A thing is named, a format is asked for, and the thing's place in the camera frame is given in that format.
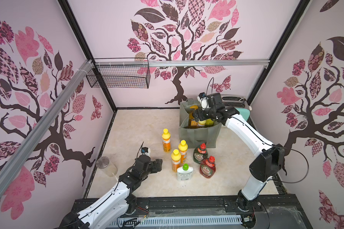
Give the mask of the orange pump soap bottle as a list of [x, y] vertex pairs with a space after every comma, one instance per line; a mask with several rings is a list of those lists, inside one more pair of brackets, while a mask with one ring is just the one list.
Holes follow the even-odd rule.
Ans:
[[189, 122], [188, 122], [188, 128], [197, 128], [198, 122], [195, 121], [195, 118], [193, 116], [193, 112], [197, 110], [199, 107], [197, 105], [193, 105], [189, 107], [192, 111], [189, 113]]

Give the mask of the grey-green shopping bag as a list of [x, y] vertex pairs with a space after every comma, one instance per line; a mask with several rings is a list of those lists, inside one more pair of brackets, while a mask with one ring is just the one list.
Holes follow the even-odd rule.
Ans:
[[196, 148], [202, 143], [205, 143], [207, 148], [215, 148], [222, 124], [214, 122], [212, 127], [189, 128], [189, 114], [193, 112], [190, 107], [194, 105], [200, 107], [198, 101], [193, 98], [180, 103], [179, 140], [185, 140], [189, 148]]

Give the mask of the large yellow dish soap bottle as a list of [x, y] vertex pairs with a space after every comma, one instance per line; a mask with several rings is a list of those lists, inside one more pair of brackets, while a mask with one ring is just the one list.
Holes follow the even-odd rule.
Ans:
[[213, 127], [214, 123], [215, 121], [213, 121], [212, 119], [207, 119], [205, 123], [205, 127]]

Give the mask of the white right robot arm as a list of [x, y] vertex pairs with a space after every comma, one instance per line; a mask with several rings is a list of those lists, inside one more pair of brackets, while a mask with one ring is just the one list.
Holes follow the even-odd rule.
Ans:
[[273, 144], [251, 127], [234, 107], [222, 109], [199, 108], [193, 111], [195, 121], [212, 119], [233, 131], [252, 151], [255, 160], [249, 165], [251, 173], [243, 189], [238, 193], [236, 205], [240, 211], [248, 212], [256, 202], [268, 181], [283, 167], [284, 149]]

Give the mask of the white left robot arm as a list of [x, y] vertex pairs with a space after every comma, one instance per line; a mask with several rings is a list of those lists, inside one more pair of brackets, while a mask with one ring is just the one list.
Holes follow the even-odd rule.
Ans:
[[120, 175], [116, 185], [93, 204], [79, 211], [68, 213], [59, 229], [105, 229], [118, 217], [124, 215], [130, 206], [135, 205], [132, 194], [150, 174], [162, 170], [162, 159], [151, 160], [141, 155], [133, 166]]

